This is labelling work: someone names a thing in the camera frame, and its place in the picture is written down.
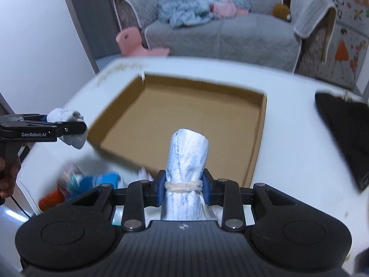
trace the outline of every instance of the blue gripper pad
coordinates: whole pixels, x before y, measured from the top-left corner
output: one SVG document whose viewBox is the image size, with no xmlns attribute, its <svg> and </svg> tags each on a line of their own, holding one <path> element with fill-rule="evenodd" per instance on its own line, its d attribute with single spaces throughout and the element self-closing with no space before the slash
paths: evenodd
<svg viewBox="0 0 369 277">
<path fill-rule="evenodd" d="M 164 186 L 165 180 L 166 180 L 166 177 L 165 177 L 165 171 L 164 171 L 158 183 L 158 195 L 156 196 L 158 205 L 163 204 L 163 199 L 164 199 L 164 194 L 165 194 L 165 186 Z"/>
<path fill-rule="evenodd" d="M 209 186 L 209 180 L 206 178 L 204 173 L 202 173 L 201 181 L 202 181 L 202 195 L 204 196 L 205 203 L 209 205 L 210 204 L 210 186 Z"/>
</svg>

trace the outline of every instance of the cartoon girl sticker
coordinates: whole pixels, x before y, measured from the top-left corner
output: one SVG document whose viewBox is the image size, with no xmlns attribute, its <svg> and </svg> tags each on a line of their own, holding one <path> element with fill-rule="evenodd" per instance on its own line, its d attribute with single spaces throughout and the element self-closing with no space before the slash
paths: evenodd
<svg viewBox="0 0 369 277">
<path fill-rule="evenodd" d="M 331 75 L 333 75 L 334 69 L 336 68 L 336 64 L 337 62 L 339 62 L 339 65 L 341 67 L 341 71 L 342 71 L 342 77 L 344 76 L 344 68 L 342 66 L 342 62 L 343 61 L 349 61 L 350 57 L 348 55 L 348 50 L 346 48 L 346 44 L 344 41 L 344 36 L 347 34 L 347 30 L 345 28 L 341 29 L 341 36 L 338 42 L 338 47 L 337 47 L 337 51 L 336 51 L 336 55 L 334 56 L 334 65 L 333 65 L 333 69 L 332 69 L 332 73 Z"/>
</svg>

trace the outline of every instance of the pink chair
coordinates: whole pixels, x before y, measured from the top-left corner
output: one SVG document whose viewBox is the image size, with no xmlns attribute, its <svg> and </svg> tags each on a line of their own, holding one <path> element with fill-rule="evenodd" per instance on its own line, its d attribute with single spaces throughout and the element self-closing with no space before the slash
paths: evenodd
<svg viewBox="0 0 369 277">
<path fill-rule="evenodd" d="M 129 27 L 119 32 L 116 41 L 122 55 L 126 57 L 168 56 L 170 51 L 170 49 L 162 47 L 151 50 L 142 47 L 140 31 L 136 27 Z"/>
</svg>

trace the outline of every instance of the white towel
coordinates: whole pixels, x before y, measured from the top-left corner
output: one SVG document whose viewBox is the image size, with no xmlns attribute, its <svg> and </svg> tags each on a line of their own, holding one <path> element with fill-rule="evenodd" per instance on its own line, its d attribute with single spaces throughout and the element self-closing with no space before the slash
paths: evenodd
<svg viewBox="0 0 369 277">
<path fill-rule="evenodd" d="M 84 120 L 83 115 L 81 115 L 78 111 L 56 108 L 47 115 L 47 122 L 84 122 Z M 69 146 L 73 146 L 76 149 L 82 149 L 84 143 L 86 142 L 87 134 L 88 128 L 83 134 L 64 135 L 59 138 Z"/>
<path fill-rule="evenodd" d="M 209 141 L 201 134 L 180 129 L 172 136 L 161 210 L 162 220 L 217 220 L 202 196 L 202 173 Z"/>
<path fill-rule="evenodd" d="M 154 181 L 154 178 L 151 176 L 150 173 L 148 173 L 144 168 L 141 168 L 138 171 L 137 180 L 148 180 L 148 181 Z"/>
</svg>

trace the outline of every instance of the black gripper handle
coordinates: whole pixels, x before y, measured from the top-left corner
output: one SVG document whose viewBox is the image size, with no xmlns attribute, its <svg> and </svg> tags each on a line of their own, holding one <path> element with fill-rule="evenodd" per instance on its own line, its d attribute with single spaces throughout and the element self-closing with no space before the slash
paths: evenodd
<svg viewBox="0 0 369 277">
<path fill-rule="evenodd" d="M 0 141 L 0 157 L 5 160 L 5 169 L 0 171 L 0 179 L 9 173 L 10 168 L 17 159 L 18 152 L 23 146 L 21 142 L 4 142 Z M 5 199 L 0 197 L 0 206 L 5 203 Z"/>
</svg>

